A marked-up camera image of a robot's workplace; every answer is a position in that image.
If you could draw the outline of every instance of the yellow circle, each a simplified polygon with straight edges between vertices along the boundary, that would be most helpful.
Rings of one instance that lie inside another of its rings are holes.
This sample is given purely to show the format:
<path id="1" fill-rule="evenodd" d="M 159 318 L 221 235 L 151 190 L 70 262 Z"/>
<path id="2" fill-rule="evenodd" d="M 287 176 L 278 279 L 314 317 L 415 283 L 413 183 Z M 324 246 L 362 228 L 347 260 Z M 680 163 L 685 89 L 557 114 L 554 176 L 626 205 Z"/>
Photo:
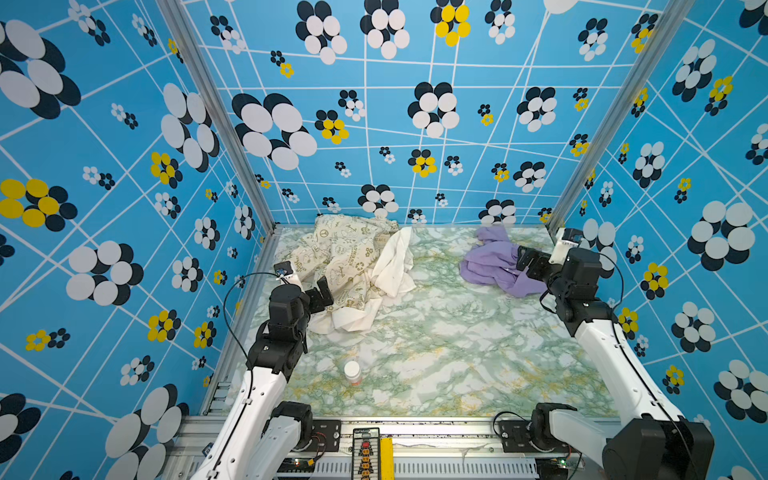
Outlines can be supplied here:
<path id="1" fill-rule="evenodd" d="M 19 218 L 24 213 L 24 205 L 18 200 L 5 198 L 0 200 L 0 215 L 5 218 Z"/>
<path id="2" fill-rule="evenodd" d="M 469 7 L 462 5 L 456 9 L 455 18 L 457 22 L 466 22 L 469 18 Z"/>
<path id="3" fill-rule="evenodd" d="M 456 30 L 445 36 L 445 44 L 449 47 L 455 47 L 458 44 L 458 32 L 456 32 Z"/>
<path id="4" fill-rule="evenodd" d="M 445 37 L 448 34 L 448 24 L 445 22 L 440 22 L 435 26 L 435 35 L 437 35 L 440 38 Z"/>
<path id="5" fill-rule="evenodd" d="M 469 35 L 469 32 L 472 31 L 472 27 L 470 26 L 469 22 L 464 22 L 458 24 L 456 31 L 458 32 L 459 37 L 465 38 L 467 35 Z"/>
<path id="6" fill-rule="evenodd" d="M 22 182 L 9 178 L 0 184 L 0 192 L 8 198 L 21 198 L 27 193 L 27 189 Z"/>
<path id="7" fill-rule="evenodd" d="M 450 22 L 456 16 L 456 9 L 453 5 L 446 5 L 442 8 L 442 20 L 444 22 Z"/>
<path id="8" fill-rule="evenodd" d="M 42 227 L 45 223 L 45 215 L 35 208 L 30 208 L 22 214 L 22 221 L 32 228 Z"/>
<path id="9" fill-rule="evenodd" d="M 43 197 L 38 202 L 38 208 L 46 215 L 53 215 L 58 212 L 58 202 L 50 197 Z"/>
<path id="10" fill-rule="evenodd" d="M 48 195 L 48 185 L 43 180 L 32 178 L 27 182 L 27 192 L 37 198 L 43 198 Z"/>

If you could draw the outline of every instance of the cream printed cloth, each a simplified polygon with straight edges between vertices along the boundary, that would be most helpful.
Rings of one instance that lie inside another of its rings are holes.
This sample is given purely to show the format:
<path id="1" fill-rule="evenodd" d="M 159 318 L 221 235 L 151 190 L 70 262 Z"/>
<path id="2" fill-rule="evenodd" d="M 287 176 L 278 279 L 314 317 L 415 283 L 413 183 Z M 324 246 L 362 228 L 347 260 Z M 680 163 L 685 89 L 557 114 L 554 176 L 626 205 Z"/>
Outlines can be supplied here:
<path id="1" fill-rule="evenodd" d="M 322 215 L 315 231 L 299 240 L 290 254 L 304 285 L 328 279 L 333 305 L 310 321 L 310 330 L 328 334 L 368 330 L 384 296 L 397 297 L 415 286 L 407 271 L 413 267 L 408 249 L 411 229 L 379 218 Z"/>

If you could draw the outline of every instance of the white circle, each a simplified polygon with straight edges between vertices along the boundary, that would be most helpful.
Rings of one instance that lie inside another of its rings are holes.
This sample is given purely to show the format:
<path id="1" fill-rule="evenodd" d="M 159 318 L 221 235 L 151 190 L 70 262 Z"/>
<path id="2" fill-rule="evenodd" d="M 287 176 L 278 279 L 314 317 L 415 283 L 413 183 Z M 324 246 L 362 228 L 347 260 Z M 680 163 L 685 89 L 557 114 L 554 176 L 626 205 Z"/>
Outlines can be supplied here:
<path id="1" fill-rule="evenodd" d="M 704 206 L 701 216 L 710 223 L 717 223 L 725 217 L 725 205 L 718 200 L 711 201 Z"/>
<path id="2" fill-rule="evenodd" d="M 341 25 L 339 24 L 338 18 L 334 17 L 333 15 L 328 15 L 325 17 L 323 19 L 323 30 L 325 30 L 326 33 L 332 37 L 338 35 L 341 32 Z"/>
<path id="3" fill-rule="evenodd" d="M 299 157 L 290 148 L 278 147 L 272 150 L 272 162 L 283 170 L 294 170 L 299 166 Z"/>
<path id="4" fill-rule="evenodd" d="M 16 50 L 29 58 L 42 58 L 45 55 L 45 44 L 34 28 L 19 20 L 11 20 L 5 24 L 5 34 Z"/>
<path id="5" fill-rule="evenodd" d="M 544 103 L 541 104 L 541 109 L 543 111 L 553 111 L 554 108 L 557 106 L 558 106 L 558 101 L 554 97 L 550 97 L 544 100 Z"/>
<path id="6" fill-rule="evenodd" d="M 541 97 L 536 97 L 533 100 L 528 102 L 528 110 L 539 111 L 543 104 L 544 104 L 544 101 L 541 99 Z"/>
<path id="7" fill-rule="evenodd" d="M 413 115 L 413 126 L 416 128 L 427 128 L 429 125 L 429 114 L 425 111 L 417 111 Z"/>
<path id="8" fill-rule="evenodd" d="M 685 88 L 695 88 L 701 79 L 701 72 L 693 71 L 685 79 Z"/>
<path id="9" fill-rule="evenodd" d="M 243 136 L 243 146 L 249 154 L 266 157 L 272 153 L 270 139 L 257 131 L 250 131 Z"/>
<path id="10" fill-rule="evenodd" d="M 120 260 L 122 250 L 117 242 L 107 240 L 98 246 L 97 255 L 104 265 L 115 265 Z"/>
<path id="11" fill-rule="evenodd" d="M 321 47 L 322 44 L 320 44 L 320 40 L 317 37 L 307 35 L 306 38 L 304 38 L 304 48 L 306 48 L 312 55 L 319 54 Z"/>
<path id="12" fill-rule="evenodd" d="M 331 39 L 331 48 L 338 55 L 346 53 L 346 40 L 343 36 L 337 35 Z"/>
<path id="13" fill-rule="evenodd" d="M 437 108 L 438 105 L 438 98 L 437 95 L 433 94 L 431 91 L 428 91 L 427 93 L 423 94 L 422 97 L 419 99 L 419 107 L 426 112 L 433 111 Z"/>
<path id="14" fill-rule="evenodd" d="M 683 330 L 683 336 L 685 336 L 685 339 L 691 343 L 696 343 L 699 341 L 699 333 L 692 326 L 688 326 L 685 330 Z"/>
<path id="15" fill-rule="evenodd" d="M 603 245 L 613 245 L 616 240 L 616 227 L 611 222 L 605 222 L 598 229 L 598 241 Z"/>
<path id="16" fill-rule="evenodd" d="M 743 252 L 755 244 L 755 233 L 747 227 L 737 227 L 728 233 L 728 244 L 734 250 Z"/>
<path id="17" fill-rule="evenodd" d="M 406 14 L 399 8 L 395 8 L 389 13 L 389 26 L 395 30 L 400 30 L 406 26 Z"/>
<path id="18" fill-rule="evenodd" d="M 158 443 L 153 445 L 147 453 L 141 457 L 136 480 L 154 480 L 165 465 L 165 445 Z"/>
<path id="19" fill-rule="evenodd" d="M 699 47 L 699 58 L 706 58 L 707 56 L 712 54 L 714 49 L 715 49 L 715 41 L 714 39 L 710 38 L 709 40 L 701 44 L 701 46 Z"/>
<path id="20" fill-rule="evenodd" d="M 440 95 L 437 100 L 437 106 L 442 111 L 451 111 L 456 108 L 456 96 L 453 93 L 445 93 Z"/>
<path id="21" fill-rule="evenodd" d="M 430 138 L 440 138 L 443 131 L 445 131 L 444 127 L 437 121 L 427 125 L 427 136 Z"/>
<path id="22" fill-rule="evenodd" d="M 152 390 L 141 406 L 141 421 L 153 425 L 165 413 L 170 402 L 170 393 L 165 387 Z"/>
<path id="23" fill-rule="evenodd" d="M 731 360 L 728 363 L 728 369 L 740 379 L 750 376 L 750 367 L 746 366 L 746 363 L 741 360 Z"/>
<path id="24" fill-rule="evenodd" d="M 527 125 L 533 121 L 533 112 L 532 111 L 524 111 L 520 114 L 520 123 L 523 125 Z"/>
<path id="25" fill-rule="evenodd" d="M 696 307 L 696 303 L 693 302 L 686 302 L 683 303 L 683 313 L 690 317 L 694 317 L 699 313 L 698 307 Z"/>
<path id="26" fill-rule="evenodd" d="M 128 452 L 141 432 L 139 415 L 129 413 L 112 426 L 104 445 L 107 457 L 117 458 Z"/>
<path id="27" fill-rule="evenodd" d="M 311 35 L 319 37 L 323 34 L 323 21 L 316 15 L 311 15 L 306 20 L 306 29 Z"/>
<path id="28" fill-rule="evenodd" d="M 715 68 L 716 63 L 717 63 L 717 57 L 715 57 L 714 55 L 710 55 L 709 57 L 701 61 L 701 65 L 699 65 L 699 71 L 701 72 L 701 74 L 706 75 Z"/>
<path id="29" fill-rule="evenodd" d="M 272 109 L 272 119 L 280 130 L 290 134 L 301 128 L 301 113 L 291 104 L 275 105 Z"/>
<path id="30" fill-rule="evenodd" d="M 739 386 L 739 379 L 737 379 L 731 372 L 720 372 L 717 379 L 729 390 L 733 390 Z"/>
<path id="31" fill-rule="evenodd" d="M 86 273 L 93 270 L 97 260 L 96 252 L 85 245 L 74 249 L 69 254 L 69 266 L 78 273 Z"/>
<path id="32" fill-rule="evenodd" d="M 734 227 L 746 225 L 752 219 L 752 207 L 747 204 L 733 204 L 728 207 L 725 219 Z"/>
<path id="33" fill-rule="evenodd" d="M 134 271 L 128 262 L 117 262 L 109 269 L 109 276 L 117 285 L 125 285 L 133 275 Z"/>
<path id="34" fill-rule="evenodd" d="M 382 43 L 384 43 L 384 35 L 382 35 L 382 32 L 379 30 L 373 29 L 369 31 L 367 37 L 368 45 L 370 45 L 371 48 L 381 47 Z"/>
<path id="35" fill-rule="evenodd" d="M 371 23 L 376 30 L 384 30 L 389 24 L 389 15 L 379 8 L 371 14 Z"/>
<path id="36" fill-rule="evenodd" d="M 730 393 L 730 399 L 740 409 L 748 409 L 752 406 L 752 399 L 743 390 L 732 390 Z"/>
<path id="37" fill-rule="evenodd" d="M 187 111 L 190 112 L 192 120 L 201 124 L 205 122 L 207 112 L 205 111 L 205 103 L 203 99 L 197 93 L 190 93 L 187 95 Z"/>
<path id="38" fill-rule="evenodd" d="M 57 95 L 64 89 L 61 76 L 46 61 L 32 60 L 27 63 L 27 74 L 32 82 L 47 94 Z"/>
<path id="39" fill-rule="evenodd" d="M 138 455 L 133 452 L 126 453 L 112 464 L 105 480 L 134 480 L 138 468 Z"/>
<path id="40" fill-rule="evenodd" d="M 331 47 L 323 47 L 320 49 L 320 60 L 326 65 L 333 65 L 336 61 L 336 53 Z"/>
<path id="41" fill-rule="evenodd" d="M 395 45 L 397 48 L 405 48 L 411 42 L 411 34 L 406 30 L 398 30 L 395 33 Z"/>
<path id="42" fill-rule="evenodd" d="M 19 107 L 33 108 L 40 103 L 40 91 L 35 84 L 16 71 L 0 73 L 0 91 Z"/>
<path id="43" fill-rule="evenodd" d="M 548 111 L 547 113 L 543 114 L 541 116 L 541 122 L 544 125 L 549 125 L 554 121 L 555 114 L 553 111 Z"/>
<path id="44" fill-rule="evenodd" d="M 315 137 L 305 131 L 297 131 L 288 138 L 288 145 L 296 154 L 302 157 L 309 157 L 317 152 L 317 141 Z"/>
<path id="45" fill-rule="evenodd" d="M 713 228 L 712 224 L 705 221 L 697 222 L 693 228 L 690 229 L 690 235 L 697 242 L 706 242 L 712 238 Z"/>
<path id="46" fill-rule="evenodd" d="M 203 151 L 207 153 L 214 151 L 214 147 L 216 147 L 214 139 L 214 133 L 206 124 L 197 125 L 197 144 L 200 145 Z"/>
<path id="47" fill-rule="evenodd" d="M 699 327 L 699 335 L 704 341 L 711 342 L 715 340 L 715 329 L 709 325 L 702 325 Z"/>
<path id="48" fill-rule="evenodd" d="M 85 300 L 94 292 L 96 282 L 92 276 L 79 273 L 67 282 L 67 295 L 73 300 Z"/>
<path id="49" fill-rule="evenodd" d="M 203 149 L 197 143 L 197 140 L 190 137 L 184 141 L 184 160 L 192 168 L 198 168 L 203 164 Z"/>
<path id="50" fill-rule="evenodd" d="M 728 254 L 728 240 L 725 240 L 722 237 L 711 238 L 704 246 L 704 251 L 707 252 L 708 256 L 714 258 L 715 260 L 725 258 L 725 256 Z"/>
<path id="51" fill-rule="evenodd" d="M 382 56 L 387 60 L 392 60 L 397 55 L 397 46 L 394 41 L 387 40 L 382 43 Z"/>
<path id="52" fill-rule="evenodd" d="M 683 65 L 680 67 L 680 70 L 677 71 L 677 73 L 674 75 L 674 79 L 677 83 L 681 83 L 682 81 L 685 81 L 686 78 L 688 78 L 688 75 L 690 74 L 690 67 L 688 65 Z"/>
<path id="53" fill-rule="evenodd" d="M 184 100 L 184 93 L 175 84 L 165 84 L 163 99 L 168 111 L 176 118 L 183 118 L 187 114 L 187 102 Z"/>
<path id="54" fill-rule="evenodd" d="M 442 125 L 445 128 L 456 128 L 458 120 L 458 114 L 455 111 L 449 111 L 442 116 Z"/>
<path id="55" fill-rule="evenodd" d="M 541 120 L 536 119 L 528 124 L 528 131 L 530 132 L 538 131 L 539 128 L 541 128 Z"/>

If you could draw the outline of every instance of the black cable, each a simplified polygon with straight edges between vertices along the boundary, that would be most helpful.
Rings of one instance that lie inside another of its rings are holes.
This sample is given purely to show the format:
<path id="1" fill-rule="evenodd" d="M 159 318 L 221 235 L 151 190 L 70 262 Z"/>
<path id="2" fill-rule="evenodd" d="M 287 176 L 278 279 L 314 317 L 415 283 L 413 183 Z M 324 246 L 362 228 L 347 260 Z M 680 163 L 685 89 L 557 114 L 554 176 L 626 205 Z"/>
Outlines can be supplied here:
<path id="1" fill-rule="evenodd" d="M 576 462 L 576 466 L 574 467 L 574 471 L 573 471 L 573 473 L 571 473 L 571 476 L 568 477 L 568 480 L 571 480 L 574 477 L 574 475 L 576 475 L 576 471 L 578 470 L 578 466 L 581 465 L 581 456 L 582 455 L 583 454 L 581 452 L 578 453 L 578 462 Z"/>
<path id="2" fill-rule="evenodd" d="M 618 308 L 619 305 L 621 305 L 621 301 L 624 299 L 624 275 L 621 274 L 621 270 L 619 270 L 618 265 L 616 265 L 616 262 L 613 261 L 608 255 L 604 253 L 600 253 L 603 257 L 607 258 L 612 264 L 614 264 L 614 268 L 617 272 L 619 272 L 619 277 L 621 278 L 621 297 L 619 298 L 619 303 L 614 307 L 614 312 Z M 640 379 L 640 381 L 645 386 L 645 389 L 650 394 L 650 397 L 654 399 L 654 401 L 657 403 L 658 407 L 661 409 L 662 412 L 667 416 L 667 418 L 672 422 L 672 425 L 674 426 L 675 430 L 677 430 L 677 433 L 680 434 L 680 439 L 683 441 L 683 447 L 685 448 L 685 451 L 688 454 L 688 458 L 690 459 L 690 464 L 694 467 L 694 474 L 696 475 L 697 480 L 700 480 L 699 477 L 699 469 L 696 467 L 696 464 L 694 463 L 694 456 L 690 453 L 690 448 L 688 447 L 688 442 L 685 441 L 685 436 L 683 435 L 683 432 L 680 430 L 680 427 L 677 426 L 677 423 L 672 419 L 672 415 L 667 412 L 667 410 L 661 405 L 661 402 L 659 402 L 659 399 L 656 398 L 654 395 L 654 391 L 648 386 L 648 384 L 645 382 L 643 377 L 640 375 L 640 372 L 637 371 L 637 369 L 634 367 L 634 364 L 630 361 L 629 356 L 627 355 L 627 352 L 624 351 L 624 348 L 621 346 L 621 342 L 619 342 L 618 334 L 616 334 L 616 328 L 613 325 L 613 320 L 611 320 L 611 330 L 614 332 L 614 338 L 616 339 L 616 344 L 619 345 L 619 350 L 621 350 L 621 353 L 624 355 L 624 358 L 627 360 L 627 363 L 632 367 L 634 370 L 634 374 L 637 375 L 637 377 Z"/>
<path id="3" fill-rule="evenodd" d="M 524 422 L 527 422 L 527 421 L 528 421 L 527 419 L 523 419 L 523 418 L 522 418 L 520 415 L 518 415 L 517 413 L 515 413 L 515 412 L 510 412 L 509 410 L 505 410 L 505 411 L 503 411 L 503 412 L 499 412 L 499 413 L 497 413 L 497 414 L 496 414 L 496 416 L 495 416 L 495 417 L 493 417 L 493 422 L 491 423 L 491 428 L 493 429 L 493 432 L 496 434 L 496 436 L 498 436 L 500 439 L 503 439 L 504 437 L 502 437 L 502 433 L 501 433 L 501 432 L 496 432 L 496 420 L 498 420 L 498 417 L 500 417 L 500 416 L 504 415 L 505 413 L 508 413 L 508 414 L 510 414 L 510 415 L 516 415 L 517 417 L 519 417 L 520 419 L 522 419 Z"/>
<path id="4" fill-rule="evenodd" d="M 248 278 L 249 276 L 253 276 L 253 275 L 271 275 L 271 276 L 274 276 L 276 278 L 280 278 L 279 275 L 277 275 L 276 273 L 271 273 L 271 272 L 253 272 L 253 273 L 248 273 L 247 275 L 245 275 L 242 278 L 240 278 L 237 282 L 235 282 L 234 285 L 232 285 L 232 287 L 230 287 L 230 289 L 227 291 L 227 295 L 224 296 L 224 303 L 222 305 L 222 310 L 224 311 L 224 323 L 227 325 L 227 329 L 230 331 L 230 335 L 232 336 L 232 338 L 234 338 L 235 342 L 237 342 L 237 346 L 240 347 L 240 350 L 243 352 L 243 355 L 245 355 L 245 366 L 249 370 L 250 370 L 250 365 L 248 363 L 248 352 L 245 351 L 245 349 L 243 348 L 243 344 L 240 343 L 240 341 L 237 339 L 237 335 L 235 335 L 235 332 L 232 331 L 232 327 L 230 326 L 229 321 L 227 321 L 227 298 L 229 298 L 230 293 L 232 293 L 232 290 L 234 290 L 236 286 L 245 285 L 245 279 Z"/>

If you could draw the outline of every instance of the marble tabletop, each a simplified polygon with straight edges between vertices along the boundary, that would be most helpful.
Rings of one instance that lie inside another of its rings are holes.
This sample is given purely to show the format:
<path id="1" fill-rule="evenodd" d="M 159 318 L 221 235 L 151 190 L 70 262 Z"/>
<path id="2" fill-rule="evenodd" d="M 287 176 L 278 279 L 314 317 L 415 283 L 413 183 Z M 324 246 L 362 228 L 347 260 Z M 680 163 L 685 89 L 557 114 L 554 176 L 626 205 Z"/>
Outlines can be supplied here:
<path id="1" fill-rule="evenodd" d="M 473 285 L 458 262 L 477 244 L 477 227 L 415 228 L 411 243 L 416 288 L 386 299 L 367 333 L 309 334 L 309 353 L 293 372 L 285 400 L 308 403 L 314 415 L 489 416 L 531 414 L 537 402 L 563 402 L 587 416 L 617 416 L 594 364 L 556 316 L 497 286 Z M 313 227 L 280 233 L 276 261 Z M 508 229 L 521 245 L 551 250 L 544 228 Z M 246 345 L 266 319 L 268 283 Z M 362 384 L 343 373 L 362 367 Z M 239 385 L 244 365 L 233 379 Z M 237 389 L 232 389 L 232 399 Z"/>

